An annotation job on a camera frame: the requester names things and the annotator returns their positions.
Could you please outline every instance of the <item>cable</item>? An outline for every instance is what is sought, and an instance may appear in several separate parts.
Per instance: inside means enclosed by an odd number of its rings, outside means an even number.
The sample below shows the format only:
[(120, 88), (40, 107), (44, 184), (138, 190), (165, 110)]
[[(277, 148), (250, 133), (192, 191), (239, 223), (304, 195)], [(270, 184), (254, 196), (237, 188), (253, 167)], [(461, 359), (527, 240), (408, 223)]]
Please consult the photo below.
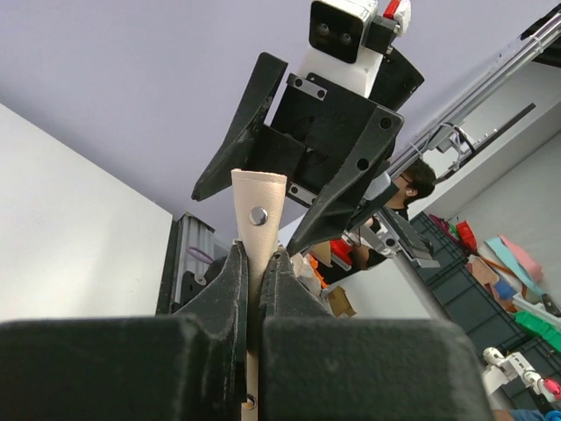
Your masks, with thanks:
[(472, 153), (475, 153), (475, 146), (472, 144), (472, 142), (467, 137), (467, 133), (464, 132), (464, 129), (462, 129), (458, 125), (454, 125), (454, 130), (456, 131), (456, 133), (459, 136), (460, 143), (464, 142), (467, 145), (467, 147), (470, 148), (470, 151), (472, 151)]
[(429, 136), (428, 139), (426, 139), (426, 140), (423, 142), (423, 144), (422, 144), (421, 146), (417, 146), (417, 145), (415, 145), (414, 143), (409, 142), (409, 145), (410, 145), (413, 149), (415, 149), (415, 151), (416, 151), (417, 154), (419, 155), (419, 158), (422, 158), (422, 157), (423, 157), (423, 152), (426, 152), (426, 151), (423, 151), (423, 149), (424, 149), (425, 147), (427, 147), (427, 146), (430, 144), (430, 142), (437, 136), (438, 131), (440, 130), (441, 127), (450, 127), (451, 129), (454, 128), (454, 126), (453, 126), (451, 123), (439, 123), (439, 124), (437, 125), (437, 127), (433, 129), (434, 132)]
[(458, 159), (456, 160), (456, 162), (454, 162), (453, 167), (454, 167), (454, 171), (458, 171), (459, 164), (462, 162), (462, 156), (464, 155), (462, 154), (462, 144), (460, 143), (459, 140), (459, 134), (456, 131), (454, 131), (453, 133), (452, 143), (454, 144), (454, 149), (456, 149), (456, 152), (458, 152)]
[(210, 255), (206, 254), (203, 250), (197, 247), (187, 247), (187, 254), (193, 259), (204, 263), (205, 265), (209, 265), (214, 261), (214, 259)]

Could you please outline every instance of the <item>leather piece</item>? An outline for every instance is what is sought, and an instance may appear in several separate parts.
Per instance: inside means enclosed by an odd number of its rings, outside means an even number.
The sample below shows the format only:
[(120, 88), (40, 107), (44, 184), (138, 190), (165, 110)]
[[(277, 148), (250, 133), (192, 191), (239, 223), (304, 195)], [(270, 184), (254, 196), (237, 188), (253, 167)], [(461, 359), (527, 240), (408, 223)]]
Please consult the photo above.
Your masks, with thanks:
[(528, 275), (532, 278), (532, 280), (534, 282), (541, 282), (543, 280), (542, 265), (532, 259), (526, 250), (507, 239), (504, 235), (500, 235), (499, 238), (502, 239), (505, 246), (510, 249), (512, 254), (518, 260), (518, 263), (526, 269), (526, 272), (528, 272)]
[[(249, 296), (247, 309), (247, 393), (258, 399), (259, 298), (265, 269), (277, 251), (279, 224), (287, 188), (285, 175), (234, 169), (231, 172), (238, 235), (249, 260)], [(250, 221), (253, 208), (261, 207), (267, 220), (257, 226)], [(259, 410), (242, 409), (242, 420), (257, 420)]]
[(328, 268), (331, 268), (331, 242), (325, 241), (316, 244), (311, 248), (309, 253), (314, 256), (318, 261), (323, 263)]

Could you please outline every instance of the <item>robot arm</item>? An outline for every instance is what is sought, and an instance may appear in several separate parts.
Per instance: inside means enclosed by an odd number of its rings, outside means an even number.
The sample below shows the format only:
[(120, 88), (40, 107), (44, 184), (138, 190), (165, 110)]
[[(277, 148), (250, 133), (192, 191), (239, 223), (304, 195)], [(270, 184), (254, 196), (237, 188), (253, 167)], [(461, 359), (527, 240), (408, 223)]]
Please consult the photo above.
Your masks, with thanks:
[[(364, 224), (395, 192), (384, 177), (403, 124), (395, 110), (423, 82), (391, 47), (408, 22), (409, 8), (409, 2), (398, 4), (393, 16), (400, 25), (378, 15), (373, 0), (313, 2), (310, 47), (298, 75), (287, 78), (273, 122), (264, 120), (287, 63), (262, 54), (226, 139), (192, 197), (203, 200), (229, 187), (235, 168), (285, 175), (286, 195), (309, 208), (287, 246), (291, 255)], [(385, 57), (394, 61), (391, 69)], [(415, 86), (395, 80), (396, 68)], [(375, 83), (380, 76), (383, 86)], [(387, 185), (369, 195), (380, 178), (388, 179)]]
[(550, 379), (544, 379), (521, 353), (511, 353), (505, 357), (498, 349), (487, 348), (483, 358), (487, 362), (483, 385), (488, 395), (520, 377), (537, 408), (544, 415), (554, 410), (551, 403), (561, 399), (559, 385)]

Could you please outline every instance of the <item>green fabric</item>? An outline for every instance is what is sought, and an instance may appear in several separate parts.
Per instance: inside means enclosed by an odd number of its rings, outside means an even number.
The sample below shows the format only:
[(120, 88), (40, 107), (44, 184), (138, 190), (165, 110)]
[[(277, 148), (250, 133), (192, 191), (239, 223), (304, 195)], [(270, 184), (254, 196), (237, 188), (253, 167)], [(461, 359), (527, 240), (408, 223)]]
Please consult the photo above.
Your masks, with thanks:
[(462, 239), (462, 238), (459, 236), (458, 229), (457, 229), (454, 225), (452, 225), (452, 224), (449, 225), (449, 227), (448, 227), (448, 232), (449, 232), (450, 235), (451, 235), (452, 237), (454, 237), (456, 240), (460, 241), (460, 240)]
[(561, 353), (561, 333), (552, 325), (527, 311), (518, 311), (515, 313), (515, 320), (517, 324), (541, 336), (543, 340)]

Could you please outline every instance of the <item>glasses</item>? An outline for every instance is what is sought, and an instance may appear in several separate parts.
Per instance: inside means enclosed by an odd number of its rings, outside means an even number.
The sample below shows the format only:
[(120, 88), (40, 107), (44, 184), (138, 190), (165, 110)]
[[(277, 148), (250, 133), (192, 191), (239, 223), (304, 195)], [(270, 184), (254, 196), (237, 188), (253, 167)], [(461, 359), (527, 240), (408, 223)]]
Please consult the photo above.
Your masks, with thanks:
[(403, 180), (405, 180), (407, 182), (407, 184), (411, 184), (412, 181), (408, 180), (407, 178), (405, 178), (403, 175), (400, 175), (398, 178), (402, 178)]

